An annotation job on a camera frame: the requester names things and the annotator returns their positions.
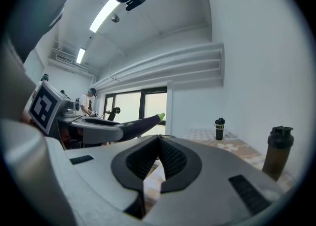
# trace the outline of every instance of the black rubber pad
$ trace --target black rubber pad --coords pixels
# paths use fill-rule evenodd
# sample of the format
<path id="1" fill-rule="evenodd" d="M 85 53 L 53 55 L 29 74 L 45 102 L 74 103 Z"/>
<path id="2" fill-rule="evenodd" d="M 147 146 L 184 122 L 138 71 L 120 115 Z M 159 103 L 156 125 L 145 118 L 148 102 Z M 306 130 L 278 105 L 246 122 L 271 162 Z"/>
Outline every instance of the black rubber pad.
<path id="1" fill-rule="evenodd" d="M 93 159 L 93 157 L 91 157 L 90 155 L 86 155 L 86 156 L 82 156 L 82 157 L 75 157 L 75 158 L 72 158 L 69 160 L 73 165 L 76 165 L 76 164 L 81 164 L 81 163 L 90 161 L 92 159 Z"/>
<path id="2" fill-rule="evenodd" d="M 252 215 L 266 209 L 270 203 L 243 176 L 237 175 L 228 179 Z"/>

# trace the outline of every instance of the white wall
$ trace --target white wall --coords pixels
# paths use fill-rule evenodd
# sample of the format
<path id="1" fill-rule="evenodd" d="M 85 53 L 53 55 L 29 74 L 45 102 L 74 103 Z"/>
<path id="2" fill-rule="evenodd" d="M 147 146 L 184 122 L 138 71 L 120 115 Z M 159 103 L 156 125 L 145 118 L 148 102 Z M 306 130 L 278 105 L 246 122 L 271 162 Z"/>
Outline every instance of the white wall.
<path id="1" fill-rule="evenodd" d="M 51 54 L 56 31 L 58 30 L 59 23 L 57 23 L 49 32 L 42 36 L 35 49 L 42 61 L 44 67 L 48 65 L 48 57 Z"/>
<path id="2" fill-rule="evenodd" d="M 223 88 L 211 81 L 173 85 L 171 111 L 173 136 L 183 137 L 190 128 L 212 129 L 215 120 L 224 117 Z"/>
<path id="3" fill-rule="evenodd" d="M 162 39 L 146 44 L 145 46 L 139 48 L 132 54 L 129 54 L 128 57 L 117 58 L 116 60 L 114 60 L 111 65 L 110 74 L 135 62 L 139 62 L 159 54 L 163 54 L 184 47 L 209 43 L 209 30 L 210 28 L 208 27 L 188 30 L 186 32 L 181 32 L 178 34 L 172 34 Z M 108 76 L 109 66 L 110 65 L 108 65 L 103 70 L 99 77 L 99 80 Z"/>
<path id="4" fill-rule="evenodd" d="M 292 0 L 210 0 L 225 48 L 226 128 L 263 154 L 272 127 L 294 128 L 287 170 L 304 172 L 315 116 L 315 54 Z"/>
<path id="5" fill-rule="evenodd" d="M 30 52 L 23 64 L 23 67 L 26 75 L 33 81 L 34 84 L 37 84 L 41 80 L 45 66 L 35 49 Z"/>
<path id="6" fill-rule="evenodd" d="M 65 94 L 71 100 L 75 100 L 82 94 L 87 93 L 91 85 L 91 78 L 77 73 L 70 73 L 52 66 L 47 66 L 44 73 L 49 75 L 48 83 L 58 91 L 64 90 Z"/>

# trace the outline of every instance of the white ceiling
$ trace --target white ceiling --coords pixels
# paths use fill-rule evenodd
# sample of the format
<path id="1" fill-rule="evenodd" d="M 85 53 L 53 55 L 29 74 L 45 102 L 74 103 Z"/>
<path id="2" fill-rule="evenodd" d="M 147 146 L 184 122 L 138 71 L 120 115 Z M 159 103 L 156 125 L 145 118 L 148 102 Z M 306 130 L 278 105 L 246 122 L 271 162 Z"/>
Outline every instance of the white ceiling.
<path id="1" fill-rule="evenodd" d="M 90 26 L 108 0 L 68 0 L 53 48 L 75 59 L 81 47 L 86 49 L 82 64 L 91 73 L 100 73 L 115 58 L 128 56 L 147 41 L 178 30 L 208 25 L 209 4 L 202 0 L 146 0 L 127 12 L 120 4 L 115 13 L 120 21 L 109 16 L 97 33 Z"/>

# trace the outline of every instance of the black lid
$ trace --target black lid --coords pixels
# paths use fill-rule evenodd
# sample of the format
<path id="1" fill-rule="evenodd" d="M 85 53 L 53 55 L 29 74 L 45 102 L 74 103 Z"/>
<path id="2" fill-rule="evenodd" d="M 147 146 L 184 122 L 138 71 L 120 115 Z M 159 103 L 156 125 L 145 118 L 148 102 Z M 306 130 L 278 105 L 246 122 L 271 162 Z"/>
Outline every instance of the black lid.
<path id="1" fill-rule="evenodd" d="M 289 127 L 275 127 L 268 137 L 268 145 L 278 148 L 286 149 L 293 145 L 294 137 L 291 135 L 293 128 Z"/>
<path id="2" fill-rule="evenodd" d="M 225 120 L 223 118 L 219 118 L 218 120 L 215 121 L 215 124 L 223 125 L 223 124 L 225 124 Z"/>

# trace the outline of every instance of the brown shaker bottle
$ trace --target brown shaker bottle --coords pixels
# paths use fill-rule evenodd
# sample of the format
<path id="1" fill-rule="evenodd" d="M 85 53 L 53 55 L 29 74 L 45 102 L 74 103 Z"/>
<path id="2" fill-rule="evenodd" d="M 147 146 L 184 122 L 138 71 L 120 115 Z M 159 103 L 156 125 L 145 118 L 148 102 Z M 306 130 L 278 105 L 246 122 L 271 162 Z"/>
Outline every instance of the brown shaker bottle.
<path id="1" fill-rule="evenodd" d="M 291 135 L 293 128 L 275 127 L 268 137 L 268 152 L 262 171 L 275 181 L 280 177 L 286 164 L 294 137 Z"/>

